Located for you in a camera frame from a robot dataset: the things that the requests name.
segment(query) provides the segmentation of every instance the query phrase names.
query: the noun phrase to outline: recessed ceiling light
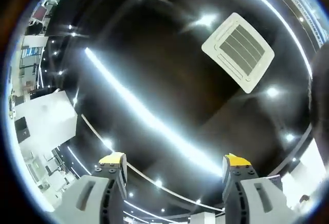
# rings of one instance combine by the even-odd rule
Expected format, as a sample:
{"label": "recessed ceiling light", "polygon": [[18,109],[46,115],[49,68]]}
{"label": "recessed ceiling light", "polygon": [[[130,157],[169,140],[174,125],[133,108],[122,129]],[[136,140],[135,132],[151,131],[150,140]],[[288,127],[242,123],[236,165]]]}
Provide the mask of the recessed ceiling light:
{"label": "recessed ceiling light", "polygon": [[214,14],[208,14],[202,16],[197,22],[197,25],[211,26],[211,24],[216,20],[217,16]]}
{"label": "recessed ceiling light", "polygon": [[279,92],[276,88],[271,87],[267,90],[267,94],[269,97],[276,97],[279,94]]}
{"label": "recessed ceiling light", "polygon": [[287,139],[288,142],[293,141],[294,138],[295,137],[293,136],[293,134],[287,134],[287,136],[286,136],[286,139]]}
{"label": "recessed ceiling light", "polygon": [[156,185],[157,187],[161,187],[161,186],[162,186],[162,181],[158,179],[158,180],[155,182],[155,185]]}

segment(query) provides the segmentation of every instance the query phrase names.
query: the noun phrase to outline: black ceiling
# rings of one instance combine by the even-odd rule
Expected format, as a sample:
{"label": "black ceiling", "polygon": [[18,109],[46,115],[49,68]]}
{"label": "black ceiling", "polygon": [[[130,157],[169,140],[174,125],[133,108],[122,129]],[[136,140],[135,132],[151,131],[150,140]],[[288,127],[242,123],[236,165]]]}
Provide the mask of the black ceiling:
{"label": "black ceiling", "polygon": [[[314,50],[298,19],[282,0],[270,1],[310,58]],[[201,44],[233,12],[246,19],[276,55],[251,94],[201,51]],[[211,28],[185,29],[205,13],[217,14]],[[78,36],[63,38],[71,32],[69,24]],[[184,151],[141,122],[86,57],[85,47],[152,114],[218,166],[225,154],[234,153],[265,176],[308,127],[305,63],[283,24],[259,0],[61,0],[47,34],[60,41],[56,57],[48,48],[53,62],[49,67],[65,70],[55,85],[71,99],[79,89],[77,113],[84,114],[101,136],[111,138],[129,163],[190,199],[201,198],[211,206],[221,203],[221,179],[186,159]],[[277,88],[277,97],[266,94],[270,87]],[[295,135],[290,143],[285,139],[289,133]],[[108,153],[81,117],[76,137],[64,149],[67,145],[90,170]],[[84,174],[78,165],[75,169]],[[166,215],[199,210],[130,171],[127,187],[136,193],[132,202],[156,214],[161,208],[166,208]]]}

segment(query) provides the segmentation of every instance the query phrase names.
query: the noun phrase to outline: led strip light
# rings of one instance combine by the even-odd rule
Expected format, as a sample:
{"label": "led strip light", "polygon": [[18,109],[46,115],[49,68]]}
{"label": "led strip light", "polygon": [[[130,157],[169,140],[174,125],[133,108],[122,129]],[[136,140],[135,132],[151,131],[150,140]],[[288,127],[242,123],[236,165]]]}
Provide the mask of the led strip light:
{"label": "led strip light", "polygon": [[71,167],[72,171],[79,177],[79,179],[81,178],[80,175],[74,170],[73,167]]}
{"label": "led strip light", "polygon": [[[102,142],[104,141],[104,139],[98,134],[98,132],[93,128],[93,126],[89,123],[89,121],[87,120],[87,118],[82,114],[81,115],[82,119],[86,122],[86,124],[88,125],[88,127],[93,131],[93,133],[96,135],[96,137],[98,137]],[[211,210],[216,210],[216,211],[221,211],[224,212],[222,209],[218,209],[212,206],[208,206],[202,203],[197,203],[196,201],[193,201],[189,198],[183,197],[173,191],[170,191],[169,189],[161,186],[161,185],[157,185],[156,182],[152,179],[150,179],[148,176],[146,176],[145,174],[143,174],[141,171],[139,171],[137,168],[135,168],[134,166],[132,166],[129,162],[127,162],[127,166],[129,168],[131,168],[135,173],[137,173],[139,176],[141,176],[142,178],[146,179],[148,182],[152,183],[153,185],[155,185],[158,188],[161,188],[162,190],[164,190],[165,192],[168,192],[169,194],[178,197],[186,202],[190,202],[193,203],[195,205],[199,205],[201,207],[207,208],[207,209],[211,209]]]}
{"label": "led strip light", "polygon": [[70,151],[70,153],[73,155],[73,157],[77,160],[77,162],[80,164],[80,166],[82,166],[83,169],[85,169],[85,171],[89,174],[92,175],[88,169],[82,164],[82,162],[77,158],[77,156],[73,153],[73,151],[71,150],[71,148],[68,146],[67,147],[68,151]]}
{"label": "led strip light", "polygon": [[145,220],[142,220],[142,219],[140,219],[140,218],[138,218],[138,217],[136,217],[136,216],[133,216],[133,215],[131,215],[131,214],[129,214],[129,213],[127,213],[126,211],[123,211],[126,215],[129,215],[129,216],[131,216],[132,218],[135,218],[135,219],[137,219],[137,220],[140,220],[141,222],[144,222],[144,223],[149,223],[149,222],[147,222],[147,221],[145,221]]}
{"label": "led strip light", "polygon": [[147,214],[147,215],[151,215],[151,216],[153,216],[153,217],[155,217],[155,218],[158,218],[158,219],[161,219],[161,220],[168,221],[169,223],[179,223],[179,222],[176,222],[176,221],[173,221],[173,220],[168,220],[168,219],[163,218],[163,217],[161,217],[161,216],[157,216],[157,215],[152,214],[152,213],[150,213],[150,212],[147,212],[146,210],[143,210],[143,209],[141,209],[141,208],[139,208],[139,207],[133,205],[132,203],[130,203],[130,202],[126,201],[126,200],[125,200],[124,202],[125,202],[126,204],[130,205],[131,207],[133,207],[133,208],[135,208],[135,209],[137,209],[137,210],[139,210],[139,211],[141,211],[141,212],[143,212],[143,213],[145,213],[145,214]]}

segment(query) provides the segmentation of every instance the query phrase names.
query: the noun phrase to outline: white panel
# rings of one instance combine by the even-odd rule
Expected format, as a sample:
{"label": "white panel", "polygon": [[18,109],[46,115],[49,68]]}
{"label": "white panel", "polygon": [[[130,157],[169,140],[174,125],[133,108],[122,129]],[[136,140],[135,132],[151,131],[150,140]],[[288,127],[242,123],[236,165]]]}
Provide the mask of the white panel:
{"label": "white panel", "polygon": [[77,114],[64,91],[39,97],[15,107],[16,119],[25,117],[30,137],[21,150],[44,154],[76,134]]}
{"label": "white panel", "polygon": [[287,206],[294,208],[303,195],[301,187],[296,183],[291,174],[287,173],[282,177],[283,193],[287,198]]}
{"label": "white panel", "polygon": [[48,41],[47,36],[43,35],[26,35],[23,40],[23,46],[45,47]]}
{"label": "white panel", "polygon": [[225,224],[225,215],[216,217],[216,224]]}
{"label": "white panel", "polygon": [[[222,46],[226,44],[227,39],[236,32],[238,27],[245,31],[245,35],[248,36],[244,36],[243,33],[238,33],[241,38],[244,38],[243,41],[246,42],[245,44],[242,43],[242,40],[239,42],[239,40],[236,40],[235,37],[233,37],[236,42],[236,46],[230,47],[231,51],[235,51],[234,55],[236,55],[236,57],[232,58],[227,54],[228,51],[224,51]],[[274,52],[268,43],[246,20],[244,20],[237,13],[231,14],[209,36],[209,38],[202,44],[201,48],[202,51],[205,52],[213,61],[219,64],[219,66],[222,67],[246,93],[250,93],[256,87],[274,58]],[[238,48],[246,52],[245,55],[248,55],[248,57],[242,57],[242,53],[239,54],[237,51]],[[259,51],[256,48],[259,48],[261,51],[257,53],[259,57],[257,59],[254,58],[256,54],[251,53],[252,51]],[[247,65],[249,65],[249,63],[253,65],[249,65],[249,70],[251,69],[250,73],[243,70],[242,65],[237,63],[237,60],[240,57],[240,62]],[[247,58],[252,58],[253,60],[248,62],[246,60]]]}
{"label": "white panel", "polygon": [[325,167],[314,139],[300,158],[300,161],[308,168],[311,177],[318,183],[325,178]]}

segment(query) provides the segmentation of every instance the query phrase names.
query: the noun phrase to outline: white wall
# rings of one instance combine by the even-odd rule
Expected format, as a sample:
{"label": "white wall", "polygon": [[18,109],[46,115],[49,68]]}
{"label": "white wall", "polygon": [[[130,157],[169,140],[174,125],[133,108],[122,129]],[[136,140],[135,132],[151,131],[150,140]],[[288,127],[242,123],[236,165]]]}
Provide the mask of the white wall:
{"label": "white wall", "polygon": [[216,217],[216,224],[225,224],[225,215]]}
{"label": "white wall", "polygon": [[290,208],[299,205],[302,195],[311,195],[326,176],[314,139],[296,163],[298,165],[294,170],[282,177],[283,193],[287,197],[287,206]]}
{"label": "white wall", "polygon": [[23,46],[45,47],[48,41],[47,36],[43,35],[26,35],[23,40]]}
{"label": "white wall", "polygon": [[24,102],[15,110],[16,120],[25,117],[30,132],[20,143],[22,151],[42,155],[76,134],[77,114],[65,91]]}

